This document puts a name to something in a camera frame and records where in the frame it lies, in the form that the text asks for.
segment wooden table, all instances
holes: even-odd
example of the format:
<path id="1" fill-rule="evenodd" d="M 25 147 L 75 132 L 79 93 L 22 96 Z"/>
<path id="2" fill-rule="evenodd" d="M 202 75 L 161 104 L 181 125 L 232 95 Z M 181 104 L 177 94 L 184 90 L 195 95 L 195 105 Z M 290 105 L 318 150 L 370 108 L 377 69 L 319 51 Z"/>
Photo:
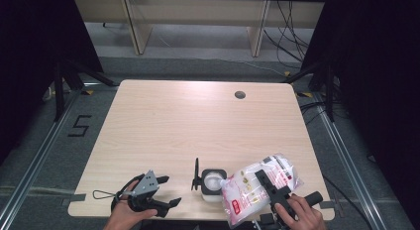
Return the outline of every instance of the wooden table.
<path id="1" fill-rule="evenodd" d="M 246 97 L 237 98 L 237 91 Z M 112 199 L 94 199 L 92 191 L 116 192 L 153 170 L 169 176 L 154 199 L 182 197 L 165 219 L 226 220 L 221 203 L 191 191 L 195 158 L 200 174 L 224 169 L 229 176 L 276 153 L 289 158 L 304 181 L 296 194 L 318 190 L 330 199 L 289 84 L 125 80 L 75 192 L 86 198 L 71 202 L 68 213 L 108 217 Z M 325 220 L 334 218 L 334 209 L 321 211 Z"/>

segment gray carpet floor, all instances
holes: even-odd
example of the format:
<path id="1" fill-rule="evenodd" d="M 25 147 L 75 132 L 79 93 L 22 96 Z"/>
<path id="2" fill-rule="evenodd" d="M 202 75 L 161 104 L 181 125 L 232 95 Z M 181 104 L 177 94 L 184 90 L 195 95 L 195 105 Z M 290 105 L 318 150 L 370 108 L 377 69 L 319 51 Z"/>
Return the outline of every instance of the gray carpet floor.
<path id="1" fill-rule="evenodd" d="M 102 57 L 105 75 L 114 81 L 123 79 L 217 80 L 243 82 L 280 82 L 285 71 L 297 72 L 278 62 L 228 62 L 218 59 L 159 59 Z M 96 80 L 81 75 L 85 82 Z M 310 76 L 293 83 L 296 92 L 307 92 Z M 103 121 L 111 106 L 116 89 L 103 85 L 93 88 L 91 95 L 80 95 L 70 110 L 52 150 L 31 191 L 20 208 L 11 229 L 101 229 L 104 218 L 74 218 L 67 214 L 68 200 L 77 187 Z M 300 105 L 313 102 L 310 97 L 298 97 Z M 3 206 L 47 135 L 54 117 L 54 100 L 46 101 L 34 118 L 20 145 L 13 150 L 0 168 L 0 206 Z M 352 158 L 363 174 L 367 188 L 379 207 L 388 229 L 414 229 L 394 197 L 375 163 L 367 159 L 368 150 L 341 105 L 334 106 L 336 125 Z M 80 130 L 72 128 L 79 115 L 91 115 L 79 124 L 88 125 L 84 137 L 69 137 Z M 336 149 L 322 123 L 319 112 L 312 108 L 304 120 L 322 173 L 329 178 L 360 209 Z M 340 200 L 342 214 L 336 213 L 328 222 L 329 229 L 368 229 L 355 208 L 327 182 L 330 196 Z"/>

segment pink and white package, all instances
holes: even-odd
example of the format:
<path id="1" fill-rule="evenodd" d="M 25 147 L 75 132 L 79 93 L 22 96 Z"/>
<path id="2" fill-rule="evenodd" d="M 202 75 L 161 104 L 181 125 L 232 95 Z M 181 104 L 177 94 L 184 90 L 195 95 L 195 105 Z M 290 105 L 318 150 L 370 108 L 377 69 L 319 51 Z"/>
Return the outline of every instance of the pink and white package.
<path id="1" fill-rule="evenodd" d="M 282 154 L 269 156 L 259 163 L 249 165 L 221 181 L 223 205 L 231 229 L 269 204 L 265 188 L 255 173 L 264 170 L 273 185 L 280 189 L 286 185 L 293 191 L 303 182 L 290 161 Z"/>

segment red label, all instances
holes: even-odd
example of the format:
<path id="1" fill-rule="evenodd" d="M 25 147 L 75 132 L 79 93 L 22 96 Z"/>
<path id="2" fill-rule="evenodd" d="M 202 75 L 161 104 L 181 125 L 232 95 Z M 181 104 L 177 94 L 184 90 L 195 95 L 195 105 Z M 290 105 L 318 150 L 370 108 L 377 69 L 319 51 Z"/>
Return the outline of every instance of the red label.
<path id="1" fill-rule="evenodd" d="M 232 201 L 232 206 L 234 207 L 235 214 L 238 215 L 241 212 L 241 208 L 239 207 L 238 201 L 237 200 L 233 200 Z"/>

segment hand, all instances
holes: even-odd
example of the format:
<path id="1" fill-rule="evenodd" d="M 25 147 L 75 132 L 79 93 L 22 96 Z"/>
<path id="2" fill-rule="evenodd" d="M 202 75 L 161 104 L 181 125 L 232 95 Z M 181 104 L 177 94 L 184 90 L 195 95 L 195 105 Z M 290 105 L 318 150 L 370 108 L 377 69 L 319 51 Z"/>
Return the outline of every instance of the hand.
<path id="1" fill-rule="evenodd" d="M 138 181 L 134 181 L 131 183 L 127 189 L 133 189 L 137 182 Z M 115 204 L 114 210 L 112 211 L 104 230 L 130 230 L 138 222 L 151 218 L 157 214 L 158 211 L 155 209 L 148 209 L 142 212 L 133 211 L 127 202 L 127 196 L 123 196 L 122 199 Z"/>
<path id="2" fill-rule="evenodd" d="M 292 194 L 288 203 L 297 215 L 297 220 L 293 219 L 281 204 L 277 203 L 274 207 L 284 223 L 292 230 L 326 230 L 322 213 L 309 206 L 305 198 Z"/>

